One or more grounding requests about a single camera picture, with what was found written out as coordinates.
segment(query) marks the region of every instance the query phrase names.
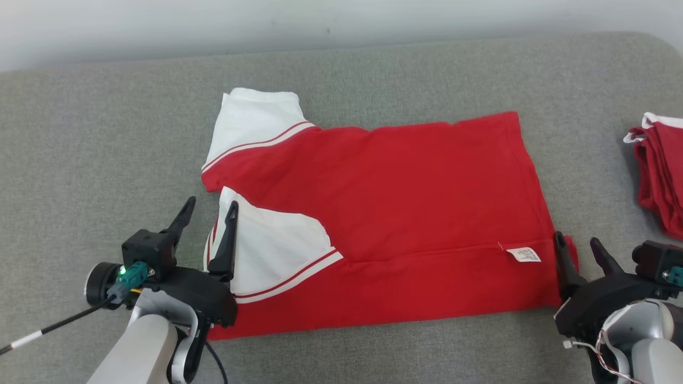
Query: red fabric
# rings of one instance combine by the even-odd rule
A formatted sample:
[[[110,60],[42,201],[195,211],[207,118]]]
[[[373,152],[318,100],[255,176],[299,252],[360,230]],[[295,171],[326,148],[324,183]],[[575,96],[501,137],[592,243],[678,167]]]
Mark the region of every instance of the red fabric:
[[[635,144],[641,173],[638,203],[659,216],[666,235],[683,240],[683,128],[653,124],[631,130],[647,136]]]
[[[235,326],[213,339],[559,305],[553,223],[514,112],[370,132],[312,127],[233,153],[202,180],[319,220],[344,257],[240,304]],[[542,261],[504,251],[519,247]]]

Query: white fabric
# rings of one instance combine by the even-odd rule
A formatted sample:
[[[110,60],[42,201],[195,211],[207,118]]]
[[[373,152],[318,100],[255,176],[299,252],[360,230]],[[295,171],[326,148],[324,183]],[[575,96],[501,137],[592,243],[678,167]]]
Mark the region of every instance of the white fabric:
[[[683,128],[683,119],[680,118],[668,118],[667,116],[657,116],[652,112],[645,112],[643,115],[643,122],[641,126],[643,129],[650,129],[654,126],[654,123],[660,122],[665,126],[670,126],[671,128]],[[632,144],[638,141],[643,141],[647,137],[645,135],[635,136],[632,133],[626,134],[624,137],[624,143]]]
[[[202,171],[227,155],[227,151],[248,144],[272,141],[302,122],[306,123],[306,119],[295,93],[235,88],[230,94],[223,94],[221,112],[216,120],[211,148]],[[297,126],[295,131],[299,132],[303,128]]]
[[[223,187],[216,238],[211,231],[204,249],[205,270],[207,253],[210,259],[216,256],[233,200],[239,204],[235,276],[230,284],[235,295],[263,293],[250,297],[250,301],[271,297],[341,259],[318,220],[256,208],[237,192]]]

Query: cable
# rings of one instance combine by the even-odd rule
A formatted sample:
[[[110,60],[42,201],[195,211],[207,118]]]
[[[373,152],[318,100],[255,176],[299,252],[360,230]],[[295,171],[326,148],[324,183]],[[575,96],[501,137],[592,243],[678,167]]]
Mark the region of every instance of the cable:
[[[221,375],[223,376],[223,384],[227,384],[227,375],[225,374],[225,368],[223,367],[223,363],[221,363],[221,359],[219,359],[218,355],[216,354],[216,351],[211,348],[211,345],[209,342],[205,343],[206,349],[209,350],[209,353],[214,357],[214,360],[216,360],[216,364],[218,364],[218,369],[221,370]]]
[[[65,318],[64,320],[59,321],[55,324],[49,325],[49,326],[47,326],[47,327],[45,327],[39,331],[35,331],[33,333],[30,333],[29,335],[26,335],[21,339],[17,339],[15,341],[13,341],[12,343],[4,346],[3,348],[0,348],[0,355],[4,355],[13,349],[19,348],[22,345],[26,345],[26,344],[34,341],[35,339],[39,338],[40,336],[43,336],[44,334],[46,334],[48,332],[52,332],[57,328],[61,328],[64,325],[67,325],[69,323],[72,323],[72,322],[84,317],[84,316],[87,316],[87,315],[95,312],[96,310],[99,310],[100,308],[105,307],[107,304],[111,303],[112,300],[114,300],[115,298],[116,298],[116,296],[110,296],[106,300],[101,301],[98,305],[95,305],[94,307],[88,308],[85,311],[79,312],[78,314],[75,314],[74,316],[71,316],[69,318]]]

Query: care label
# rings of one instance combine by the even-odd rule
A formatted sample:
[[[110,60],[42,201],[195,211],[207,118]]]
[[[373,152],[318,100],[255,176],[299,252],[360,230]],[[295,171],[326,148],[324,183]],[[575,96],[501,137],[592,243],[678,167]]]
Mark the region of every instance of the care label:
[[[541,258],[529,247],[506,249],[506,251],[510,252],[519,262],[541,262]]]

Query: white wall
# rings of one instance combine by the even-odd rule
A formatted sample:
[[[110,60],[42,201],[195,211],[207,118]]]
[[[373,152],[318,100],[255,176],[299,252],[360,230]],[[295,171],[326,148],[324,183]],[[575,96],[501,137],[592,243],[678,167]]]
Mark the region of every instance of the white wall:
[[[566,31],[683,52],[681,0],[0,0],[0,70]]]

